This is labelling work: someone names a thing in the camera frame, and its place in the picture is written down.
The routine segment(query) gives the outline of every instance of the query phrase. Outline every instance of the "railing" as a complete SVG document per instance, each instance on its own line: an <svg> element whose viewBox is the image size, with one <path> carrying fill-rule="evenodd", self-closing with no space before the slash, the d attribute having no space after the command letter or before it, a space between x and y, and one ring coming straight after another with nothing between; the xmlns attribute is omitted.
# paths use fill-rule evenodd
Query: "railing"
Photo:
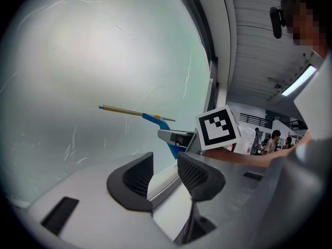
<svg viewBox="0 0 332 249"><path fill-rule="evenodd" d="M248 115L248 114L240 114L240 121L252 123L253 125L272 129L271 120L266 120L264 118L259 118L257 116L252 116L252 115Z"/></svg>
<svg viewBox="0 0 332 249"><path fill-rule="evenodd" d="M288 126L292 130L305 130L305 129L308 129L306 123L304 123L300 120L287 122L287 123L284 123L284 125Z"/></svg>

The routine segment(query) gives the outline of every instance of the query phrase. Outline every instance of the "hair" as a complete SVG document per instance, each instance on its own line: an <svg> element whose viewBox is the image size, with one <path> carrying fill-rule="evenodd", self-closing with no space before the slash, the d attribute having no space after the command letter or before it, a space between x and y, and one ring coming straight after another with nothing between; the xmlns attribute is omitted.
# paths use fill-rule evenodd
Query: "hair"
<svg viewBox="0 0 332 249"><path fill-rule="evenodd" d="M291 144L292 138L289 136L288 138L286 138L286 141L288 141L288 143Z"/></svg>
<svg viewBox="0 0 332 249"><path fill-rule="evenodd" d="M276 136L280 136L280 135L281 135L281 133L280 133L279 130L274 130L274 131L272 132L272 138L275 138Z"/></svg>

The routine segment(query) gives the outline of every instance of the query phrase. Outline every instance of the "black slot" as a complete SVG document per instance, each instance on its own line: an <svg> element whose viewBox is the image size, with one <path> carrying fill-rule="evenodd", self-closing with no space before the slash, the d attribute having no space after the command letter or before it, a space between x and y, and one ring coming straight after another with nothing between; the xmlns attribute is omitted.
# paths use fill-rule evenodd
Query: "black slot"
<svg viewBox="0 0 332 249"><path fill-rule="evenodd" d="M254 179L260 181L263 178L262 174L254 173L254 172L246 172L243 176L248 177L250 179Z"/></svg>
<svg viewBox="0 0 332 249"><path fill-rule="evenodd" d="M67 220L73 213L78 204L78 200L70 197L64 197L51 210L46 218L41 222L46 229L55 235L59 235L60 231L66 224Z"/></svg>

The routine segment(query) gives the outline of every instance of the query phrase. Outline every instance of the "glass panel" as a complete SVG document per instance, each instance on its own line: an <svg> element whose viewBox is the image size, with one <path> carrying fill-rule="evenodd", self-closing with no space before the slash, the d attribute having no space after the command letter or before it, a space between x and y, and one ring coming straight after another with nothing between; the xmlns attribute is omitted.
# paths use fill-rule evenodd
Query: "glass panel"
<svg viewBox="0 0 332 249"><path fill-rule="evenodd" d="M180 0L28 0L1 45L1 181L31 202L70 174L154 152L175 160L159 127L109 105L195 128L209 84L196 27Z"/></svg>

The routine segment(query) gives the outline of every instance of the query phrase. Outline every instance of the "fluorescent light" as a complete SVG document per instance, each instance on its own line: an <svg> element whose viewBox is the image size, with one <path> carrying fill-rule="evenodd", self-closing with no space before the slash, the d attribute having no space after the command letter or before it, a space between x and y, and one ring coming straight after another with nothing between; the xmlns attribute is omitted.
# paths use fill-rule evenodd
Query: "fluorescent light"
<svg viewBox="0 0 332 249"><path fill-rule="evenodd" d="M310 65L307 70L292 84L290 85L281 95L288 96L298 87L300 87L314 72L316 68Z"/></svg>

